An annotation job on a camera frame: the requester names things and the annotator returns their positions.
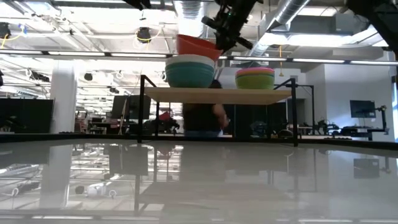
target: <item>black shirt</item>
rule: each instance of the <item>black shirt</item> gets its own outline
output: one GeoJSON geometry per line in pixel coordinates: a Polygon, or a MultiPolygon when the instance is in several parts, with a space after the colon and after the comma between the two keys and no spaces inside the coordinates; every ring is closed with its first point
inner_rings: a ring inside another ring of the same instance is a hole
{"type": "Polygon", "coordinates": [[[184,130],[220,131],[220,123],[213,112],[213,106],[212,104],[184,104],[182,108],[184,130]]]}

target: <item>teal bowl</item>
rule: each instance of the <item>teal bowl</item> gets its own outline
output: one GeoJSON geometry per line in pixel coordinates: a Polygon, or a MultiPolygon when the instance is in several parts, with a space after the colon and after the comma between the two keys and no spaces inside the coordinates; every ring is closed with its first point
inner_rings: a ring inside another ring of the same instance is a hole
{"type": "Polygon", "coordinates": [[[197,62],[166,66],[167,82],[174,88],[208,88],[214,79],[214,68],[197,62]]]}

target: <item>green bowl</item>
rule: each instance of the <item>green bowl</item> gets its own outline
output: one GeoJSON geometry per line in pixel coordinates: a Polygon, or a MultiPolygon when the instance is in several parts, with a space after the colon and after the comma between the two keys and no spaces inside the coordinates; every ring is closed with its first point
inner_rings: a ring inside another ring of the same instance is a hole
{"type": "Polygon", "coordinates": [[[174,88],[208,88],[214,79],[214,68],[196,62],[168,65],[165,69],[167,82],[174,88]]]}
{"type": "Polygon", "coordinates": [[[235,83],[236,87],[240,89],[272,90],[274,89],[275,77],[263,73],[240,75],[235,78],[235,83]]]}

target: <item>person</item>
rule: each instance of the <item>person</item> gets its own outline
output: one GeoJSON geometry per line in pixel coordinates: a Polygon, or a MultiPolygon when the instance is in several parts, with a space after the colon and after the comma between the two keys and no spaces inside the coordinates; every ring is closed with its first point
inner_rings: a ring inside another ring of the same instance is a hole
{"type": "MultiPolygon", "coordinates": [[[[218,80],[213,80],[209,88],[222,88],[218,80]]],[[[184,104],[184,135],[187,137],[216,138],[228,126],[222,104],[184,104]]]]}

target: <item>jeans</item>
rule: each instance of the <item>jeans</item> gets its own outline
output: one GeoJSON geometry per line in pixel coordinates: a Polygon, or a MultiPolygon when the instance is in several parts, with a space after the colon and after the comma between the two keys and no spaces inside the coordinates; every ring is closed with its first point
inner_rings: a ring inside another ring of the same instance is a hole
{"type": "Polygon", "coordinates": [[[185,137],[217,138],[219,131],[185,131],[185,137]]]}

